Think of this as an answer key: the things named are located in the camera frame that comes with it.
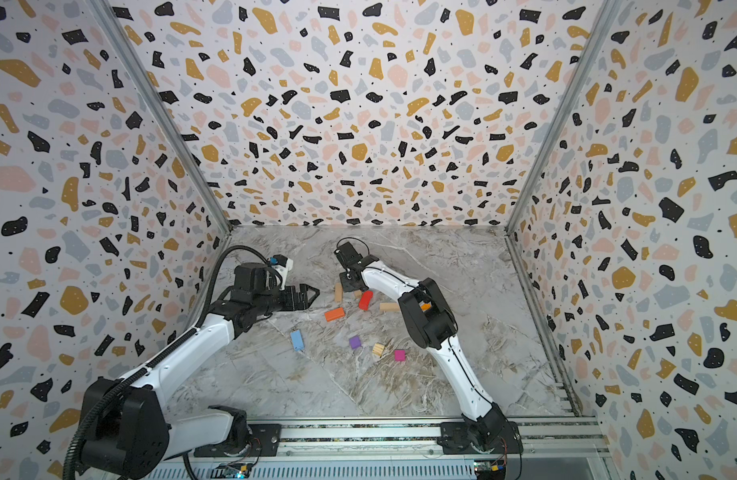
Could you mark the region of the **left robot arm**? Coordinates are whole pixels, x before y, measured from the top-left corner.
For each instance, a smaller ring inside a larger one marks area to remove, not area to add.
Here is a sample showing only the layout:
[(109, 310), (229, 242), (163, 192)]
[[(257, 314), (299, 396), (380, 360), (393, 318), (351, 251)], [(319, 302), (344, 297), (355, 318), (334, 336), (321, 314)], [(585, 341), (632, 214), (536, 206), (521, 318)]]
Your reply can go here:
[(260, 448), (246, 411), (214, 405), (208, 412), (168, 421), (164, 408), (176, 390), (214, 354), (278, 312), (308, 310), (320, 295), (286, 282), (292, 260), (276, 255), (244, 263), (234, 284), (208, 302), (193, 326), (152, 359), (116, 379), (100, 378), (84, 392), (78, 430), (62, 476), (94, 468), (126, 479), (148, 476), (162, 460), (216, 446), (228, 455)]

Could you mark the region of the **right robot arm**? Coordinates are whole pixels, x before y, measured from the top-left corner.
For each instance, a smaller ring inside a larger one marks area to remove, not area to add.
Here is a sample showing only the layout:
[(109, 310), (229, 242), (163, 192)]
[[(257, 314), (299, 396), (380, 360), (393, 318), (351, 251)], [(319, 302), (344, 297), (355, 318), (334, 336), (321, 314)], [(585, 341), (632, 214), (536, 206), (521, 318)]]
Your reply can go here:
[(437, 282), (410, 278), (372, 253), (358, 253), (352, 242), (354, 238), (346, 237), (334, 248), (342, 266), (342, 289), (372, 290), (396, 300), (410, 338), (436, 360), (453, 388), (466, 426), (465, 447), (490, 453), (506, 447), (510, 438), (520, 441), (518, 426), (508, 420), (470, 366), (455, 314)]

